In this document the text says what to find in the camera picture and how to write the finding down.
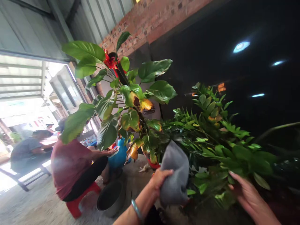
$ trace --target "plant pot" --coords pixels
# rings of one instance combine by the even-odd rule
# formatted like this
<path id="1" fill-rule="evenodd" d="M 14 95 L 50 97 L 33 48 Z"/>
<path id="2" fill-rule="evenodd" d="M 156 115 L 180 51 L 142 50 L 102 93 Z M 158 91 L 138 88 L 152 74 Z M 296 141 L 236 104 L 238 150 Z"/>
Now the plant pot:
<path id="1" fill-rule="evenodd" d="M 125 188 L 120 181 L 108 184 L 100 193 L 97 200 L 97 209 L 107 217 L 116 215 L 124 205 Z"/>
<path id="2" fill-rule="evenodd" d="M 157 164 L 153 164 L 147 156 L 146 156 L 146 158 L 147 158 L 148 163 L 149 163 L 149 165 L 150 165 L 150 167 L 151 167 L 152 169 L 158 169 L 158 168 L 160 168 L 160 165 L 159 165 L 158 163 L 157 163 Z"/>

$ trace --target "bracelet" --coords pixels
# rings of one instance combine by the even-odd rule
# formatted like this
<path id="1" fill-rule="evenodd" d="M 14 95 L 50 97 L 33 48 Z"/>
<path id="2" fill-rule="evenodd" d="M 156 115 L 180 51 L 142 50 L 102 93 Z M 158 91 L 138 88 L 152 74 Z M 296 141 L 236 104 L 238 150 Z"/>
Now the bracelet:
<path id="1" fill-rule="evenodd" d="M 137 214 L 137 217 L 138 217 L 140 223 L 141 223 L 141 224 L 144 224 L 144 219 L 143 219 L 143 217 L 142 217 L 141 212 L 140 212 L 139 209 L 138 209 L 137 204 L 135 203 L 135 200 L 132 199 L 132 200 L 131 200 L 131 204 L 132 204 L 132 207 L 133 207 L 135 213 Z"/>

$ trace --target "philodendron plant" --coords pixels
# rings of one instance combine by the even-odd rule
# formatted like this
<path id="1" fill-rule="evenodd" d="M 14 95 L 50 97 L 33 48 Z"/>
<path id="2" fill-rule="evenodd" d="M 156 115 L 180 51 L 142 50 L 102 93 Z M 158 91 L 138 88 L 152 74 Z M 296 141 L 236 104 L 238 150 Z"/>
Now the philodendron plant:
<path id="1" fill-rule="evenodd" d="M 188 190 L 188 194 L 198 192 L 212 196 L 218 204 L 228 208 L 235 202 L 228 187 L 235 184 L 229 171 L 255 180 L 269 190 L 263 176 L 272 175 L 272 165 L 277 157 L 253 143 L 254 137 L 248 131 L 232 124 L 232 118 L 237 114 L 228 116 L 227 108 L 232 101 L 224 103 L 226 95 L 214 93 L 213 87 L 200 83 L 192 88 L 193 101 L 199 106 L 200 113 L 175 109 L 175 117 L 165 122 L 163 128 L 189 157 L 193 190 Z"/>
<path id="2" fill-rule="evenodd" d="M 172 60 L 149 61 L 143 63 L 140 68 L 128 71 L 129 59 L 125 56 L 119 59 L 118 50 L 129 36 L 129 32 L 122 33 L 117 42 L 116 52 L 110 54 L 98 45 L 84 41 L 74 41 L 63 46 L 62 50 L 65 53 L 80 60 L 75 71 L 77 78 L 90 76 L 97 68 L 100 69 L 87 83 L 86 90 L 102 80 L 110 82 L 112 90 L 105 97 L 98 95 L 92 104 L 81 103 L 78 111 L 68 117 L 61 138 L 64 144 L 69 143 L 82 132 L 87 120 L 98 116 L 102 120 L 97 135 L 97 147 L 100 150 L 110 147 L 120 134 L 126 139 L 125 143 L 131 140 L 127 160 L 130 157 L 136 160 L 138 148 L 141 147 L 151 162 L 157 163 L 155 149 L 159 145 L 158 134 L 162 131 L 162 125 L 159 120 L 148 120 L 143 114 L 154 111 L 150 99 L 167 104 L 177 95 L 168 82 L 155 81 L 156 77 L 169 69 Z M 136 83 L 137 76 L 141 83 L 153 84 L 143 91 Z M 118 112 L 112 114 L 114 108 L 118 108 Z M 133 140 L 134 133 L 139 133 L 139 138 Z"/>

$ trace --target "plastic stool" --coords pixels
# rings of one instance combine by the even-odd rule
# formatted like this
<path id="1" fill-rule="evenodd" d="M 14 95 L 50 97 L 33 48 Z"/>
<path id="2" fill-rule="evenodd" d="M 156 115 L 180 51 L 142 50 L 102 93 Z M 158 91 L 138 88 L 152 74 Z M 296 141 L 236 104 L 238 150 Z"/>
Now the plastic stool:
<path id="1" fill-rule="evenodd" d="M 93 182 L 92 185 L 88 189 L 86 189 L 85 192 L 82 195 L 80 195 L 77 199 L 66 203 L 70 213 L 72 214 L 72 216 L 75 219 L 77 219 L 81 216 L 81 211 L 79 209 L 79 204 L 80 204 L 81 200 L 83 199 L 84 196 L 87 195 L 87 193 L 89 193 L 91 191 L 94 191 L 97 194 L 99 194 L 101 191 L 101 188 L 96 184 L 96 182 Z"/>

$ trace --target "red shirt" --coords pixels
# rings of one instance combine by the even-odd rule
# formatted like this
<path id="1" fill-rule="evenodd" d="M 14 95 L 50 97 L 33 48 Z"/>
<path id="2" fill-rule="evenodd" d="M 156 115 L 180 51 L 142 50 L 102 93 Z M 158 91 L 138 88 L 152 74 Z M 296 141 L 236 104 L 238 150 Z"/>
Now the red shirt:
<path id="1" fill-rule="evenodd" d="M 91 151 L 78 140 L 63 145 L 58 140 L 51 154 L 51 169 L 57 195 L 63 200 L 72 190 L 75 182 L 91 166 L 91 160 L 83 157 Z"/>

